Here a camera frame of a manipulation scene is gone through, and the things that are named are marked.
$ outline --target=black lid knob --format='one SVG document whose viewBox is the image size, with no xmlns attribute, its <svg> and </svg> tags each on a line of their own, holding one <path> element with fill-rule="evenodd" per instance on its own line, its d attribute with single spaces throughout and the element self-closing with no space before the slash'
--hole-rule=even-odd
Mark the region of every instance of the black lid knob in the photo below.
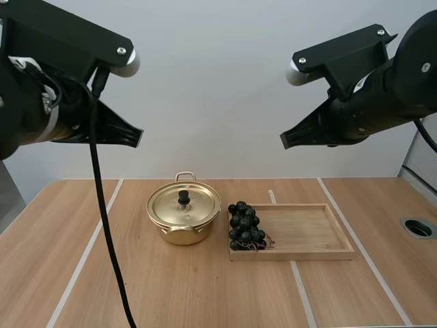
<svg viewBox="0 0 437 328">
<path fill-rule="evenodd" d="M 185 206 L 190 203 L 190 198 L 188 197 L 188 190 L 181 190 L 179 192 L 178 203 Z"/>
</svg>

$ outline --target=gold pot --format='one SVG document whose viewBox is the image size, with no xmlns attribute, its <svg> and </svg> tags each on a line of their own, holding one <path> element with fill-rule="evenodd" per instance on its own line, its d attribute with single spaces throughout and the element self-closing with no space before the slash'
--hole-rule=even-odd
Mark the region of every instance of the gold pot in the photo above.
<svg viewBox="0 0 437 328">
<path fill-rule="evenodd" d="M 193 179 L 179 180 L 183 175 Z M 147 214 L 160 235 L 175 245 L 191 245 L 205 239 L 220 209 L 218 193 L 197 182 L 192 172 L 176 174 L 175 182 L 155 191 L 147 203 Z"/>
</svg>

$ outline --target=pot handle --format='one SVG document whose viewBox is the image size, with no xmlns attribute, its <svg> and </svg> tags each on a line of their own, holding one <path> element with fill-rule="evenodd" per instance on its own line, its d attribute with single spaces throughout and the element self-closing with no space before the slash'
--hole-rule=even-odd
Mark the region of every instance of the pot handle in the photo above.
<svg viewBox="0 0 437 328">
<path fill-rule="evenodd" d="M 194 175 L 194 173 L 189 172 L 189 171 L 183 171 L 183 172 L 179 172 L 178 174 L 176 174 L 176 178 L 175 181 L 179 181 L 179 177 L 180 176 L 191 176 L 193 178 L 193 181 L 197 181 L 196 176 Z"/>
<path fill-rule="evenodd" d="M 177 232 L 177 231 L 195 231 L 197 233 L 201 232 L 203 230 L 203 227 L 200 229 L 194 229 L 193 226 L 189 225 L 188 227 L 170 227 L 168 229 L 161 229 L 165 234 L 170 234 L 172 232 Z"/>
</svg>

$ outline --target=grape stem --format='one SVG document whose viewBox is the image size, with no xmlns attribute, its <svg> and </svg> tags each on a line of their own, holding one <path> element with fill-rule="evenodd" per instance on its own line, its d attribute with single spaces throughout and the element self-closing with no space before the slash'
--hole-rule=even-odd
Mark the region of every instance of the grape stem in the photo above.
<svg viewBox="0 0 437 328">
<path fill-rule="evenodd" d="M 260 243 L 257 243 L 256 241 L 251 241 L 251 242 L 247 243 L 247 245 L 241 244 L 237 240 L 235 240 L 235 242 L 237 244 L 239 244 L 239 246 L 245 247 L 251 251 L 258 251 L 258 248 L 260 248 L 260 249 L 274 248 L 274 246 L 272 246 L 274 244 L 274 241 L 271 239 L 271 237 L 268 234 L 266 234 L 266 238 L 268 239 L 268 243 L 269 243 L 269 245 L 267 245 L 266 247 L 264 247 L 264 245 L 262 245 Z"/>
</svg>

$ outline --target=bunch of grapes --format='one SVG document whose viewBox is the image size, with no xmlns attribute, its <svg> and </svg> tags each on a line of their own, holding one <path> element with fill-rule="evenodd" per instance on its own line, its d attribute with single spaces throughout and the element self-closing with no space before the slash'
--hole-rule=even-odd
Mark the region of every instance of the bunch of grapes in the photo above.
<svg viewBox="0 0 437 328">
<path fill-rule="evenodd" d="M 229 244 L 231 249 L 244 251 L 267 247 L 267 242 L 264 240 L 266 233 L 258 229 L 259 217 L 256 216 L 256 211 L 252 206 L 239 201 L 235 205 L 229 205 L 228 211 L 233 215 L 229 222 L 233 228 L 229 231 L 229 237 L 232 239 Z"/>
</svg>

